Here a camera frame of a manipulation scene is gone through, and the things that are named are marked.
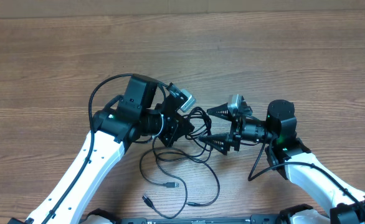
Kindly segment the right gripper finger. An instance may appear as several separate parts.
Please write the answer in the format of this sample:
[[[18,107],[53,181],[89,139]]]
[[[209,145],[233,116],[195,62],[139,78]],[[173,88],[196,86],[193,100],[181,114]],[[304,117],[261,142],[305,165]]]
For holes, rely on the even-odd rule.
[[[215,116],[226,121],[232,121],[232,114],[228,109],[228,104],[223,104],[213,108],[207,109],[207,114],[209,116]]]
[[[223,155],[227,155],[227,152],[230,151],[231,143],[227,133],[201,136],[199,140],[210,145]]]

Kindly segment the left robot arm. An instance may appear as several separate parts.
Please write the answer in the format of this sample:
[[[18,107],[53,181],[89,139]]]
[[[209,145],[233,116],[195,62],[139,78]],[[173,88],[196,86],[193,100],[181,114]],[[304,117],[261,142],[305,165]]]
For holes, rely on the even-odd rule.
[[[102,110],[88,108],[90,131],[85,142],[49,196],[22,221],[41,223],[117,223],[112,214],[96,209],[83,213],[111,169],[140,137],[159,138],[170,147],[189,134],[193,125],[183,118],[195,98],[173,83],[165,84],[144,75],[128,73],[122,95]]]

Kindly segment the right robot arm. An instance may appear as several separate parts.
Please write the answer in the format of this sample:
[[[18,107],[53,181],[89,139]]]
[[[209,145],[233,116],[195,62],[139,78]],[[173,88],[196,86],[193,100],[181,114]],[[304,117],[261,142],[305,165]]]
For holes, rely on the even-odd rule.
[[[268,169],[250,172],[252,181],[268,170],[303,189],[324,211],[319,214],[307,204],[281,210],[275,223],[365,223],[365,192],[358,190],[328,170],[306,147],[296,133],[294,104],[274,100],[265,120],[254,118],[251,107],[241,96],[207,110],[207,114],[230,121],[228,133],[201,137],[200,140],[222,154],[238,151],[250,141],[260,143],[260,154],[267,155]]]

